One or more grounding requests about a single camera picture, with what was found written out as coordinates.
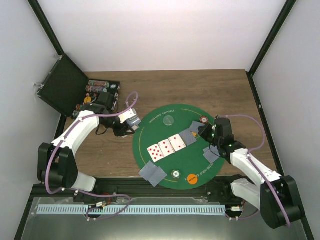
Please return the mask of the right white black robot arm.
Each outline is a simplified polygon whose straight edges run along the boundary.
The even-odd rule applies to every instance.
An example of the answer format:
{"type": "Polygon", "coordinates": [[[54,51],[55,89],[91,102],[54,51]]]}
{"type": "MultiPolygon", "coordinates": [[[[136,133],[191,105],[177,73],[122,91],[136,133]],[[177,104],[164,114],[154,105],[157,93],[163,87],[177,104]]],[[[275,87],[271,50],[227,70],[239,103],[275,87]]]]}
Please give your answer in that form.
{"type": "Polygon", "coordinates": [[[198,135],[209,144],[209,151],[241,170],[246,178],[234,180],[222,188],[223,198],[229,202],[241,198],[254,206],[264,222],[272,229],[305,217],[298,185],[293,177],[283,176],[261,163],[248,149],[235,140],[228,116],[217,116],[214,123],[200,117],[198,135]]]}

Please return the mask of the three of diamonds card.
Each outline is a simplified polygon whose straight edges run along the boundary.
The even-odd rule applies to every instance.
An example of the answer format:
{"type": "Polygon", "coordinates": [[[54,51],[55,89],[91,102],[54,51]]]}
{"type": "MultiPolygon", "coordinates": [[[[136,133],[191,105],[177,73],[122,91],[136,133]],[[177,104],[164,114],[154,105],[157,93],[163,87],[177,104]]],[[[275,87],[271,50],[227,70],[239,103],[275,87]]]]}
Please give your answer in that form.
{"type": "Polygon", "coordinates": [[[171,145],[169,139],[164,139],[158,143],[159,148],[163,153],[163,157],[168,157],[175,153],[173,146],[171,145]]]}

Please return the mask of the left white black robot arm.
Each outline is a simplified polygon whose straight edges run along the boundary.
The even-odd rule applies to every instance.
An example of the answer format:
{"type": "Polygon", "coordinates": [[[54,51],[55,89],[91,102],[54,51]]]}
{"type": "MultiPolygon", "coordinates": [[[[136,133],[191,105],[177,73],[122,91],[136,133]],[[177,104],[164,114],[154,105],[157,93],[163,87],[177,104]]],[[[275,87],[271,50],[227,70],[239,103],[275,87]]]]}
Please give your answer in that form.
{"type": "Polygon", "coordinates": [[[116,96],[102,92],[95,101],[81,105],[76,119],[59,137],[51,143],[42,143],[38,148],[37,177],[43,182],[46,191],[56,194],[64,190],[84,192],[89,201],[97,202],[102,196],[102,189],[96,185],[96,178],[78,170],[75,160],[76,153],[88,135],[100,126],[113,129],[117,137],[133,135],[138,129],[140,119],[135,104],[139,94],[132,103],[125,101],[126,109],[113,113],[116,96]]]}

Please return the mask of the orange big blind button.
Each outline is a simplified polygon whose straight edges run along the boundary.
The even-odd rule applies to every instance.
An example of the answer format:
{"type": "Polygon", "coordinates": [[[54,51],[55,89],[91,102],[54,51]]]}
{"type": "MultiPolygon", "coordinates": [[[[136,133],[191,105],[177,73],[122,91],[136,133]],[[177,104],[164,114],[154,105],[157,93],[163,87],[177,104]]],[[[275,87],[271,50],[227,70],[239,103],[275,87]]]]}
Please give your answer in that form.
{"type": "Polygon", "coordinates": [[[195,185],[198,183],[198,175],[193,173],[189,174],[186,180],[190,185],[195,185]]]}

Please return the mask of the two of diamonds card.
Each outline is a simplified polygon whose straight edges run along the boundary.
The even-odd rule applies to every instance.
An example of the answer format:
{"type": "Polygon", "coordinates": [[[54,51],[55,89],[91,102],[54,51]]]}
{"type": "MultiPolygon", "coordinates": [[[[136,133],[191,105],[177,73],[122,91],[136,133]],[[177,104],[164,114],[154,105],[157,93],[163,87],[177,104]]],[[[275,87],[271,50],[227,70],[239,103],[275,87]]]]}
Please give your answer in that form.
{"type": "Polygon", "coordinates": [[[179,134],[175,134],[168,138],[175,152],[178,152],[186,147],[182,137],[179,134]]]}

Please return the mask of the clear dealer button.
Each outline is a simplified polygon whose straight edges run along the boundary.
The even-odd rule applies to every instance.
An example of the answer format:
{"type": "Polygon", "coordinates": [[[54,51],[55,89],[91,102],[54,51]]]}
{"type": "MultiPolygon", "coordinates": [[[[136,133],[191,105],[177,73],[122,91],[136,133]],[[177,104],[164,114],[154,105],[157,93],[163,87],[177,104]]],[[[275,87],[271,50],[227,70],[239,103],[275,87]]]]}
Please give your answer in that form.
{"type": "Polygon", "coordinates": [[[171,115],[166,115],[163,118],[163,123],[165,126],[172,126],[174,122],[175,122],[175,120],[171,115]]]}

